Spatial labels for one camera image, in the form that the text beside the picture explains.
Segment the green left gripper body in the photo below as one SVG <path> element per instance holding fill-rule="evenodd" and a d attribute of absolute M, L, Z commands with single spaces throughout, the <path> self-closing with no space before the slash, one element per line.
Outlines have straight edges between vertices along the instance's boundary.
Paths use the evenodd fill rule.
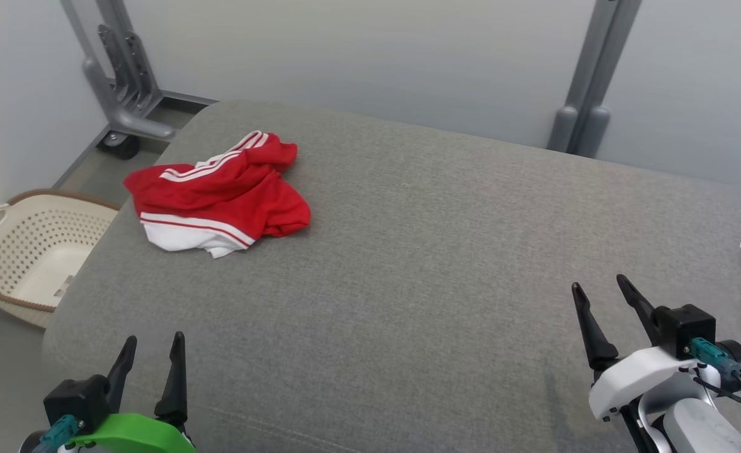
<path fill-rule="evenodd" d="M 195 452 L 176 427 L 138 413 L 110 415 L 93 433 L 71 439 L 77 447 L 96 444 L 108 452 Z"/>

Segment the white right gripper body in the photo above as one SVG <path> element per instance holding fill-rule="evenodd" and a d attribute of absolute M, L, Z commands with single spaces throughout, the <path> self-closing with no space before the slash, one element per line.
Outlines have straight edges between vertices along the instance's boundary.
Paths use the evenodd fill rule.
<path fill-rule="evenodd" d="M 638 350 L 605 370 L 589 391 L 589 407 L 595 418 L 610 416 L 640 398 L 638 412 L 643 422 L 676 402 L 698 399 L 699 386 L 681 368 L 695 366 L 694 359 L 679 361 L 660 347 Z"/>

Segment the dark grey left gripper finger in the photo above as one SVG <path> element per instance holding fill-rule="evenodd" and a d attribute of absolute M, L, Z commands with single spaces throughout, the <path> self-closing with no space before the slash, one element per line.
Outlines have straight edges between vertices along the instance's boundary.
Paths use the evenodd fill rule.
<path fill-rule="evenodd" d="M 106 376 L 110 389 L 106 393 L 106 401 L 112 413 L 119 413 L 123 390 L 128 373 L 132 369 L 137 350 L 136 335 L 128 336 L 120 353 Z"/>
<path fill-rule="evenodd" d="M 165 389 L 154 408 L 156 419 L 172 425 L 176 429 L 185 429 L 188 416 L 186 348 L 183 332 L 174 334 L 169 352 L 171 368 L 166 379 Z"/>

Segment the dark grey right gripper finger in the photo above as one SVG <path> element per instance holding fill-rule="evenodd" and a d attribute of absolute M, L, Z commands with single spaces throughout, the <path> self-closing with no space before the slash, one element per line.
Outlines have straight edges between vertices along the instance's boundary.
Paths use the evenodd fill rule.
<path fill-rule="evenodd" d="M 649 338 L 650 344 L 658 344 L 658 330 L 652 319 L 654 307 L 641 295 L 636 289 L 634 284 L 624 275 L 618 274 L 616 276 L 617 284 L 621 290 L 621 294 L 627 304 L 636 312 L 638 319 L 642 324 L 644 332 Z"/>
<path fill-rule="evenodd" d="M 578 282 L 572 284 L 572 295 L 588 365 L 593 372 L 604 372 L 618 362 L 618 350 L 592 315 L 589 298 Z"/>

